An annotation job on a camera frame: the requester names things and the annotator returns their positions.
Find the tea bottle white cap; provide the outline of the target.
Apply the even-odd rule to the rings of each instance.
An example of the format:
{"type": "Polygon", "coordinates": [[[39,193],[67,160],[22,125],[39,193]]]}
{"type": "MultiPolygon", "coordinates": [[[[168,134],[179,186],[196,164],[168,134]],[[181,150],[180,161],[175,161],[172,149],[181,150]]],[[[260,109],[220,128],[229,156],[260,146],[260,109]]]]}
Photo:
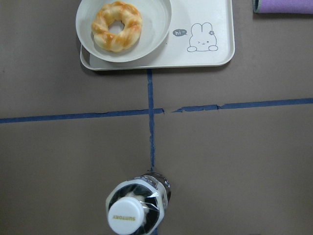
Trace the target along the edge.
{"type": "Polygon", "coordinates": [[[155,235],[170,197],[169,181],[159,173],[124,181],[106,199],[108,225],[118,235],[155,235]]]}

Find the cream serving tray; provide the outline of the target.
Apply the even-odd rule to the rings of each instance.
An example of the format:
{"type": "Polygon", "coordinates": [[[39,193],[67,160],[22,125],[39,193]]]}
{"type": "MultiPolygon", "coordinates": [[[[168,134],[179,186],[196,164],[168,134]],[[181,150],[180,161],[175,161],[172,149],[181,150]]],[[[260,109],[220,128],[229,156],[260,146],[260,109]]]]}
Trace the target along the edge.
{"type": "Polygon", "coordinates": [[[229,0],[134,0],[143,28],[130,49],[114,53],[93,41],[91,23],[104,1],[84,0],[76,14],[80,60],[95,71],[221,66],[235,52],[229,0]]]}

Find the cream plate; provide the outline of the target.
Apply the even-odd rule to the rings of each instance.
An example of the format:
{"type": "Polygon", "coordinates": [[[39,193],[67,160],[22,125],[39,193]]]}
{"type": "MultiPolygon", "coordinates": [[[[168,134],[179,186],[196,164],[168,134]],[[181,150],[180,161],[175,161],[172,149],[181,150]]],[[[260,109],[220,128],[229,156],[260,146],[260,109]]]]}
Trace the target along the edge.
{"type": "Polygon", "coordinates": [[[109,62],[129,62],[157,49],[172,16],[169,0],[83,0],[76,14],[82,46],[109,62]]]}

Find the glazed twisted donut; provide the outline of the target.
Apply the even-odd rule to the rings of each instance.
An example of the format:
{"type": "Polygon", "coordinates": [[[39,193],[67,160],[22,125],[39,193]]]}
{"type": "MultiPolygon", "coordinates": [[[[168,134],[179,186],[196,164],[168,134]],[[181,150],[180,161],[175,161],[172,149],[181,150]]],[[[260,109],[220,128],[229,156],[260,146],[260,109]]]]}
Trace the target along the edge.
{"type": "Polygon", "coordinates": [[[115,1],[104,4],[91,23],[94,42],[110,52],[122,52],[139,40],[143,27],[141,12],[132,4],[115,1]]]}

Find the purple folded cloth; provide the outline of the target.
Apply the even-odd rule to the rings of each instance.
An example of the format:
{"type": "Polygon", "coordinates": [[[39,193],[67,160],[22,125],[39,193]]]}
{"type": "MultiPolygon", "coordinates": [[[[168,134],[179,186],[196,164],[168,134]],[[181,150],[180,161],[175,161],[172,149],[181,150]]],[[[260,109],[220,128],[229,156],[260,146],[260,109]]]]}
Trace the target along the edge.
{"type": "Polygon", "coordinates": [[[258,14],[312,14],[312,0],[253,0],[253,11],[258,14]]]}

